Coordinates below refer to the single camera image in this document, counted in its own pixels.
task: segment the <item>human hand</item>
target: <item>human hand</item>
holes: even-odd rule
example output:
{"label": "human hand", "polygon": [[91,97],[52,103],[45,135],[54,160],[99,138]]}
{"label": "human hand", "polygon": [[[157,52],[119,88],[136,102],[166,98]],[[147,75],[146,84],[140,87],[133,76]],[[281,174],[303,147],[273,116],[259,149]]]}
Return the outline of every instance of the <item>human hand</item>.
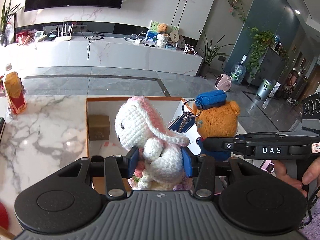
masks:
{"label": "human hand", "polygon": [[287,174],[287,169],[285,165],[278,160],[272,161],[275,165],[275,173],[276,177],[278,179],[281,179],[282,181],[288,183],[289,185],[295,187],[296,189],[300,190],[300,192],[307,197],[307,192],[302,189],[302,184],[308,185],[310,182],[318,178],[318,184],[320,184],[320,157],[316,158],[314,162],[309,166],[309,168],[306,170],[302,177],[302,182],[291,178]]}

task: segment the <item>bottle cap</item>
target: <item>bottle cap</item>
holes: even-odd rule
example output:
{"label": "bottle cap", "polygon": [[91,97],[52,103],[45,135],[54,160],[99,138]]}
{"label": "bottle cap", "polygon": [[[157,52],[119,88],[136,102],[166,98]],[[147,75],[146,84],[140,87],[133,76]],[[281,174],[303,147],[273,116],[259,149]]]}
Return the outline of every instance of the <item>bottle cap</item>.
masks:
{"label": "bottle cap", "polygon": [[5,66],[5,71],[12,70],[12,65],[9,63],[7,66]]}

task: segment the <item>knitted white basket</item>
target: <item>knitted white basket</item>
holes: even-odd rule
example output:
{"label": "knitted white basket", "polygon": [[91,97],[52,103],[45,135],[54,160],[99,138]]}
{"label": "knitted white basket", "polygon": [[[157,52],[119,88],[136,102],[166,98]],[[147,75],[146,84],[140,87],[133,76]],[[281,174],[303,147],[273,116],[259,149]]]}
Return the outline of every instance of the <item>knitted white basket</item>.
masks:
{"label": "knitted white basket", "polygon": [[158,47],[165,48],[165,45],[166,45],[165,41],[157,40],[157,46]]}
{"label": "knitted white basket", "polygon": [[164,35],[158,33],[157,39],[158,39],[159,41],[168,41],[168,40],[169,40],[169,36],[164,36]]}

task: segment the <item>trash can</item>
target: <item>trash can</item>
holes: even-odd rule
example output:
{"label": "trash can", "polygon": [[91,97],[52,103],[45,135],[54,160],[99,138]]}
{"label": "trash can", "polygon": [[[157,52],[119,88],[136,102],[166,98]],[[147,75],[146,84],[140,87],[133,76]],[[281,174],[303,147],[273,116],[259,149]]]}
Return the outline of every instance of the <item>trash can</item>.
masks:
{"label": "trash can", "polygon": [[268,98],[268,95],[270,94],[271,90],[275,86],[275,81],[264,79],[256,93],[256,99],[265,101]]}

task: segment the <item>purple fuzzy fabric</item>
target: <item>purple fuzzy fabric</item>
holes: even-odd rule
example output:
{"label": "purple fuzzy fabric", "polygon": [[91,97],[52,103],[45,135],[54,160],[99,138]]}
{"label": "purple fuzzy fabric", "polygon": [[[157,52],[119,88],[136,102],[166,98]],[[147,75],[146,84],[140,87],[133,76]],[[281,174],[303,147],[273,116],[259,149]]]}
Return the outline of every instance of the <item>purple fuzzy fabric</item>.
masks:
{"label": "purple fuzzy fabric", "polygon": [[310,224],[299,230],[309,240],[320,240],[320,201],[316,202],[316,211]]}

